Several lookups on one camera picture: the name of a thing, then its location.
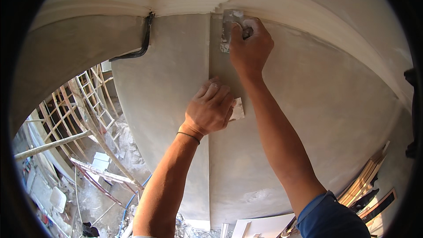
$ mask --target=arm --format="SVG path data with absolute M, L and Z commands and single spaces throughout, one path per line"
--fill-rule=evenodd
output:
M 226 128 L 234 109 L 229 91 L 218 78 L 207 81 L 190 101 L 179 131 L 201 140 Z M 147 184 L 135 214 L 134 235 L 174 236 L 185 180 L 198 146 L 196 139 L 185 134 L 176 135 Z
M 317 180 L 297 133 L 263 81 L 262 69 L 274 46 L 272 37 L 259 19 L 245 20 L 244 25 L 254 33 L 243 40 L 241 26 L 233 24 L 230 60 L 252 101 L 267 160 L 298 217 L 313 198 L 326 190 Z

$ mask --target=forearm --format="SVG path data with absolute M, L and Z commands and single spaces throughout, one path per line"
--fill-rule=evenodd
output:
M 241 82 L 252 101 L 258 132 L 269 164 L 284 186 L 293 210 L 298 215 L 307 204 L 304 204 L 304 200 L 311 201 L 317 194 L 325 192 L 325 189 L 315 177 L 299 136 L 267 89 L 262 77 L 241 78 Z M 297 202 L 295 199 L 300 189 L 304 189 L 305 197 L 301 197 Z
M 197 146 L 195 139 L 177 134 L 141 197 L 134 218 L 134 235 L 174 236 L 176 214 Z

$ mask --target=wall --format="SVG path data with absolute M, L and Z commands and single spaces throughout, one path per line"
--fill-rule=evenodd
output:
M 209 19 L 208 14 L 156 18 L 145 55 L 112 62 L 119 102 L 152 172 L 184 122 L 189 100 L 208 79 Z M 208 136 L 195 153 L 179 211 L 209 225 Z
M 411 67 L 410 53 L 385 0 L 46 0 L 22 48 L 13 92 L 17 95 L 12 98 L 12 134 L 33 105 L 64 81 L 101 59 L 139 48 L 141 20 L 136 16 L 145 17 L 150 10 L 172 15 L 220 12 L 222 8 L 245 10 L 340 47 L 379 75 L 410 110 L 413 90 L 402 76 Z M 54 76 L 60 81 L 50 81 Z M 22 94 L 38 83 L 40 89 L 26 96 L 31 108 L 19 108 Z
M 392 188 L 395 188 L 397 199 L 383 210 L 380 218 L 369 228 L 371 234 L 382 235 L 385 232 L 404 199 L 408 181 L 413 167 L 413 159 L 405 157 L 407 146 L 413 141 L 412 120 L 408 112 L 403 111 L 394 130 L 389 135 L 389 147 L 385 161 L 378 172 L 378 180 L 374 189 L 379 188 L 374 203 L 381 200 Z
M 141 46 L 143 18 L 84 16 L 31 31 L 15 70 L 10 127 L 14 135 L 38 104 L 98 63 Z
M 46 0 L 31 30 L 84 15 L 146 16 L 152 10 L 164 16 L 223 9 L 243 10 L 330 42 L 373 70 L 411 109 L 413 89 L 402 75 L 412 67 L 411 56 L 385 0 Z
M 340 192 L 386 142 L 401 104 L 357 59 L 297 29 L 265 20 L 275 47 L 263 78 L 299 134 L 316 176 Z M 254 110 L 229 55 L 219 50 L 221 16 L 211 19 L 210 74 L 243 101 L 245 118 L 209 135 L 211 225 L 291 212 L 269 166 Z

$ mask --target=black pipe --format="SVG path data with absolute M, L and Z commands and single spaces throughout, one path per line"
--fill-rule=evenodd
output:
M 121 55 L 121 56 L 116 56 L 116 57 L 114 57 L 112 59 L 109 59 L 109 61 L 116 61 L 116 60 L 120 60 L 120 59 L 137 58 L 137 57 L 143 56 L 147 52 L 148 45 L 150 43 L 150 27 L 151 27 L 151 22 L 152 22 L 153 18 L 154 18 L 153 12 L 150 12 L 150 14 L 148 15 L 148 17 L 145 18 L 145 25 L 146 25 L 146 28 L 145 28 L 145 36 L 144 36 L 144 41 L 143 41 L 143 44 L 141 45 L 141 49 L 140 50 L 134 51 L 134 52 L 129 53 L 129 54 L 124 54 L 124 55 Z

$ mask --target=blue hose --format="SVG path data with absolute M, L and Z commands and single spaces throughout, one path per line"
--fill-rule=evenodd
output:
M 142 184 L 142 186 L 145 186 L 145 184 L 147 184 L 147 182 L 150 180 L 150 178 L 151 178 L 152 175 L 153 174 L 151 174 L 147 178 L 147 180 Z M 132 202 L 132 200 L 134 199 L 134 197 L 135 197 L 135 194 L 132 196 L 132 198 L 130 199 L 130 201 L 128 202 L 128 204 L 126 204 L 126 207 L 125 207 L 126 209 L 128 209 L 128 206 L 130 205 L 130 203 Z M 122 216 L 121 226 L 119 227 L 119 232 L 118 232 L 118 238 L 121 236 L 121 230 L 122 230 L 122 226 L 124 224 L 125 215 L 126 215 L 126 210 L 124 210 L 124 215 Z

